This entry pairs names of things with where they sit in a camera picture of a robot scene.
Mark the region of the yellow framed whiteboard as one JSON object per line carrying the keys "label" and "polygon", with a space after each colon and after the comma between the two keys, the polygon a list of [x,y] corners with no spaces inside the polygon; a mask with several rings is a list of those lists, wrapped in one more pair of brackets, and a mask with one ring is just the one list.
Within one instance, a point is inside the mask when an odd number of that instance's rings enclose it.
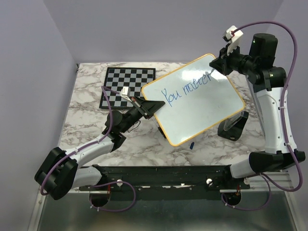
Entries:
{"label": "yellow framed whiteboard", "polygon": [[155,114],[170,145],[179,146],[241,112],[245,102],[228,77],[209,63],[208,53],[144,85],[146,100],[166,104]]}

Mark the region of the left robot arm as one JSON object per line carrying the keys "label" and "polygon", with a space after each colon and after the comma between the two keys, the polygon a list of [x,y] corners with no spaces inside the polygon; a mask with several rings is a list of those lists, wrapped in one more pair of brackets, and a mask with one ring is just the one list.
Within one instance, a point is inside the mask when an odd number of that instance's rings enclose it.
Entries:
{"label": "left robot arm", "polygon": [[72,149],[55,147],[49,152],[34,176],[41,186],[42,195],[49,194],[54,200],[59,200],[73,188],[91,185],[102,190],[106,186],[107,179],[98,167],[86,167],[85,164],[118,149],[126,139],[125,132],[142,117],[150,119],[165,105],[164,101],[139,97],[130,97],[130,101],[133,106],[126,113],[109,112],[105,130],[95,139]]}

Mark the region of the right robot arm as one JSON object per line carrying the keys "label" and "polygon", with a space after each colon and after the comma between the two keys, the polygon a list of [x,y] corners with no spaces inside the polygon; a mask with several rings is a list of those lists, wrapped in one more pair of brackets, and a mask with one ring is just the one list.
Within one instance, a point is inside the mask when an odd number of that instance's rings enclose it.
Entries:
{"label": "right robot arm", "polygon": [[241,36],[228,32],[223,38],[228,44],[209,65],[225,76],[232,71],[247,76],[260,106],[265,132],[265,150],[252,152],[246,160],[230,165],[230,171],[222,175],[222,185],[231,189],[239,183],[239,178],[287,169],[306,157],[297,149],[292,137],[287,95],[283,89],[286,72],[273,65],[277,38],[271,34],[254,34],[248,55],[240,53]]}

